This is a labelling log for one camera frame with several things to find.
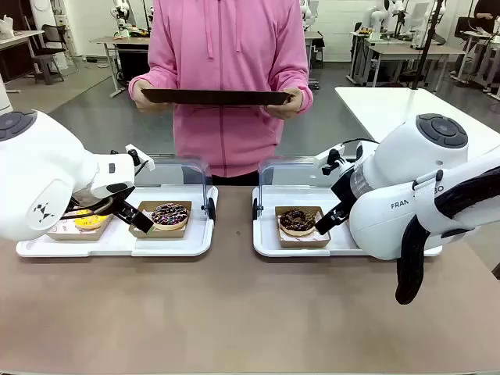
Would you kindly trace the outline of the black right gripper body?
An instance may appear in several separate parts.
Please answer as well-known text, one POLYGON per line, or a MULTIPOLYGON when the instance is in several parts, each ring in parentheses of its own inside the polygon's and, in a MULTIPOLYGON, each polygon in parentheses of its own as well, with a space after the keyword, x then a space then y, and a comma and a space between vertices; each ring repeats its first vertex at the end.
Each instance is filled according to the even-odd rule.
POLYGON ((355 197, 351 188, 351 176, 353 172, 353 168, 346 170, 332 185, 331 190, 339 200, 334 209, 351 209, 355 204, 357 197, 355 197))

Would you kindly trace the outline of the person's left hand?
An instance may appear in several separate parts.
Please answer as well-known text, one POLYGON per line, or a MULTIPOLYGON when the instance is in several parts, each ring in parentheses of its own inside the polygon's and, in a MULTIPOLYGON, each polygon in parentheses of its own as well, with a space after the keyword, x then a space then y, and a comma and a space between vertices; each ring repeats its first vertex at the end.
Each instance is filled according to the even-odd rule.
POLYGON ((303 94, 298 88, 285 88, 288 94, 287 101, 282 105, 268 105, 266 111, 274 118, 288 120, 295 117, 301 110, 303 94))

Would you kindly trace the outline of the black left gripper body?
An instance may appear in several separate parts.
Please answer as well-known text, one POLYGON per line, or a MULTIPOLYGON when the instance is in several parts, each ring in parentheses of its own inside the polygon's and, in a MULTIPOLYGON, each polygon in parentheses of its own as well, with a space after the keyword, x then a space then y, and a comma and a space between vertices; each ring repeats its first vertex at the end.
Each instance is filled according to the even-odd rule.
POLYGON ((134 190, 134 186, 125 183, 101 186, 94 190, 89 184, 87 187, 73 193, 72 211, 90 210, 94 214, 119 213, 126 207, 127 197, 134 190))

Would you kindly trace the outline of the person's right hand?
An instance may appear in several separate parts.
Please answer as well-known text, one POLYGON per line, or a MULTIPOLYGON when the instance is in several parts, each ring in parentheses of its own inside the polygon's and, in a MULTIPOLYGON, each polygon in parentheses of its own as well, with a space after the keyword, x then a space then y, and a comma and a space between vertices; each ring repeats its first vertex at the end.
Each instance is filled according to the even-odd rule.
POLYGON ((137 80, 132 87, 132 99, 141 112, 152 112, 155 110, 155 103, 150 102, 143 94, 143 89, 152 89, 153 86, 143 79, 137 80))

